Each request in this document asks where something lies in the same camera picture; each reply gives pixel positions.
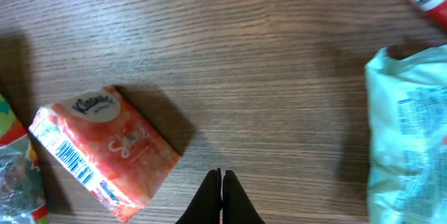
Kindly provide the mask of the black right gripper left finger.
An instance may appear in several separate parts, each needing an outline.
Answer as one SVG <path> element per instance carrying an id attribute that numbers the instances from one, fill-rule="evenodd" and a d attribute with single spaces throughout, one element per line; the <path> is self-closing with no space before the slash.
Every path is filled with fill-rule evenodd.
<path id="1" fill-rule="evenodd" d="M 176 224 L 220 224 L 221 170 L 210 170 Z"/>

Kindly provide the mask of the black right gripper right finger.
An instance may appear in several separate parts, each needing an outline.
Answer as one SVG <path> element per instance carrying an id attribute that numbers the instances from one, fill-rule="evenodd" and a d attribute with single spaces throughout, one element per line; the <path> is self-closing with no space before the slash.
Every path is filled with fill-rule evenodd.
<path id="1" fill-rule="evenodd" d="M 265 224 L 232 170 L 223 178 L 222 207 L 223 224 Z"/>

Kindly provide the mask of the green gummy candy bag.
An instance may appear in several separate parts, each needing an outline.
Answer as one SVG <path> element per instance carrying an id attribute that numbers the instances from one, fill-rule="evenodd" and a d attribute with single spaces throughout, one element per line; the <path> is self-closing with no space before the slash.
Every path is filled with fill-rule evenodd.
<path id="1" fill-rule="evenodd" d="M 48 224 L 47 213 L 38 157 L 1 97 L 1 224 Z"/>

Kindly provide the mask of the mint green wipes pack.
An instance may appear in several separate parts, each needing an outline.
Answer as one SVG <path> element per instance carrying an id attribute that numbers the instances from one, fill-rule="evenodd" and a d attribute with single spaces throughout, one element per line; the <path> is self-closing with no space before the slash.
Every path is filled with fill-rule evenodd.
<path id="1" fill-rule="evenodd" d="M 365 66 L 370 223 L 446 222 L 446 46 Z"/>

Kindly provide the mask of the red Kleenex tissue pack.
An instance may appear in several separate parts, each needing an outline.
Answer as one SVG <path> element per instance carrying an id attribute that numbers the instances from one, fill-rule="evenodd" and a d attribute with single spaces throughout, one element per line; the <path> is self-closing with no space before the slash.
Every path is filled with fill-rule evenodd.
<path id="1" fill-rule="evenodd" d="M 121 222 L 149 204 L 180 160 L 114 86 L 40 107 L 29 130 Z"/>

